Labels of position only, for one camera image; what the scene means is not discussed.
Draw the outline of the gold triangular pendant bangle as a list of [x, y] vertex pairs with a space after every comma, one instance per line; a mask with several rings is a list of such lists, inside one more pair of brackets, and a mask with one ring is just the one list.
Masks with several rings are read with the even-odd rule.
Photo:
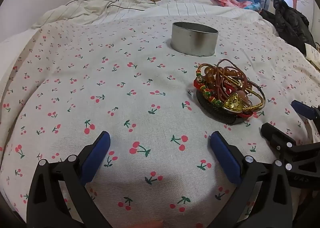
[[245, 83], [232, 78], [225, 80], [225, 83], [230, 86], [231, 93], [222, 104], [224, 110], [234, 114], [246, 114], [264, 108], [266, 97], [259, 85], [250, 80]]

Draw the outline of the black jacket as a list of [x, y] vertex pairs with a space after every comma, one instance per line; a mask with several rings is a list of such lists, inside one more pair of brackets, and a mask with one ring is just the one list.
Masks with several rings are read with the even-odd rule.
[[284, 0], [274, 0], [275, 13], [262, 9], [260, 15], [273, 24], [278, 35], [289, 45], [297, 48], [306, 56], [306, 46], [316, 48], [312, 33], [309, 30], [308, 19], [299, 11], [291, 8]]

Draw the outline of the cherry print bed sheet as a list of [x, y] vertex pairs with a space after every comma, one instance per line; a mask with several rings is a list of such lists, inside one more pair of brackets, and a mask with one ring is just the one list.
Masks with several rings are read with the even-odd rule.
[[[22, 219], [39, 160], [65, 160], [102, 131], [110, 151], [87, 190], [114, 227], [209, 225], [234, 191], [210, 150], [214, 131], [267, 163], [264, 123], [298, 144], [319, 141], [291, 107], [319, 104], [319, 72], [298, 50], [256, 22], [210, 15], [186, 21], [218, 30], [214, 55], [183, 55], [170, 47], [181, 20], [58, 21], [9, 41], [17, 52], [1, 54], [1, 192]], [[234, 63], [261, 88], [265, 107], [231, 126], [210, 117], [193, 86], [202, 63]]]

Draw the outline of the round silver metal tin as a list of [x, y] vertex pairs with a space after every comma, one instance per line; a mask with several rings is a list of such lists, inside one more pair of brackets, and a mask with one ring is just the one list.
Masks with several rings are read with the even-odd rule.
[[213, 56], [219, 32], [209, 26], [193, 22], [172, 24], [171, 47], [186, 55]]

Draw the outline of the pink cloth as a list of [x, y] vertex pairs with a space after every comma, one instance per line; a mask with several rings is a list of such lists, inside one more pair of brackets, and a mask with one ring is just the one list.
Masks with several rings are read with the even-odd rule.
[[250, 1], [244, 1], [239, 2], [237, 0], [215, 0], [216, 2], [219, 2], [219, 5], [222, 7], [239, 7], [239, 8], [245, 8], [247, 6], [250, 6], [252, 2]]

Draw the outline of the white striped duvet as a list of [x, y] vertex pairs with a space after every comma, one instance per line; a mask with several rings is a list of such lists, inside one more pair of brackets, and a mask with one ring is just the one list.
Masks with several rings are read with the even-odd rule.
[[153, 16], [221, 16], [250, 24], [259, 24], [268, 32], [274, 26], [253, 10], [222, 7], [214, 0], [72, 0], [44, 13], [32, 26], [69, 20], [80, 25], [107, 23], [114, 20]]

